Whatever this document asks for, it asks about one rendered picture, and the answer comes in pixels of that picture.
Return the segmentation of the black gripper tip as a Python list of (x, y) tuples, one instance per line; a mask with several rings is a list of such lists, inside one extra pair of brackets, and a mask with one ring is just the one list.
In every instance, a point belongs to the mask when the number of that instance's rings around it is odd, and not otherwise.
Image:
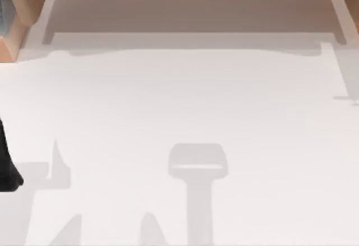
[(0, 192), (15, 192), (24, 184), (24, 179), (10, 156), (3, 122), (0, 119)]

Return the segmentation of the pale wooden drawer front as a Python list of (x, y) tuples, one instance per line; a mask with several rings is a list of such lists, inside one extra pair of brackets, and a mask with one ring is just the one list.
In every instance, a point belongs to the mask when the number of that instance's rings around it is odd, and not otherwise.
[(0, 37), (0, 63), (15, 62), (19, 53), (19, 42)]

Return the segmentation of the wooden drawer with grey inside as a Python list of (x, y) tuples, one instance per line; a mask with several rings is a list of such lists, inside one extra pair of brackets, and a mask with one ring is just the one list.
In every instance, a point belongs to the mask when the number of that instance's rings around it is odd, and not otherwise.
[(0, 0), (0, 36), (10, 32), (10, 27), (17, 16), (27, 26), (36, 20), (36, 11), (31, 0)]

